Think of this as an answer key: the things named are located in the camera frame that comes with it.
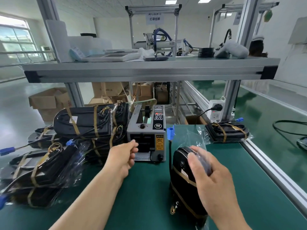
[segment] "electrical outlet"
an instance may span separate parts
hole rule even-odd
[[[208,105],[208,109],[212,108],[213,106],[215,106],[216,104],[221,104],[224,108],[225,105],[225,98],[223,98],[223,100],[210,100],[209,101],[209,105]],[[208,112],[206,112],[208,119],[210,120],[210,122],[220,122],[222,119],[222,112],[221,111],[216,111],[216,110],[209,110]]]

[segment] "black power cable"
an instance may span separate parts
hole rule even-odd
[[[288,134],[291,134],[291,135],[307,136],[307,134],[294,133],[294,132],[282,130],[282,129],[276,127],[276,124],[277,124],[277,123],[296,123],[296,124],[306,125],[306,126],[307,126],[307,122],[294,121],[294,120],[278,120],[278,121],[276,121],[276,122],[274,122],[274,123],[272,124],[272,126],[273,126],[273,128],[274,128],[275,130],[282,131],[282,132],[284,132],[284,133],[288,133]]]
[[[204,112],[202,112],[200,115],[198,115],[196,117],[196,120],[195,120],[195,125],[197,124],[197,119],[202,116],[203,114],[205,114],[207,111],[210,111],[210,110],[216,110],[216,111],[221,111],[223,109],[223,106],[221,104],[216,104],[214,105],[214,107],[208,109],[208,110],[205,110]]]

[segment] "automatic tape dispenser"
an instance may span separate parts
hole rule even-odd
[[[137,105],[131,116],[128,128],[128,142],[135,139],[138,153],[135,161],[165,161],[166,153],[166,123],[163,105],[154,105],[151,109]]]

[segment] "warning label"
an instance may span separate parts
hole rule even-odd
[[[164,150],[164,135],[156,135],[156,150]]]

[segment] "green epoxy floor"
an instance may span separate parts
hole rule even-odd
[[[225,87],[225,82],[222,81],[191,83],[208,100],[220,99]],[[255,137],[252,139],[253,143],[307,192],[307,151],[296,146],[296,140],[300,136],[285,133],[282,136],[272,127],[272,123],[277,120],[307,122],[307,116],[240,87],[235,112],[235,118],[239,117],[244,118],[244,124]],[[302,125],[280,123],[278,126],[295,133],[307,131]]]

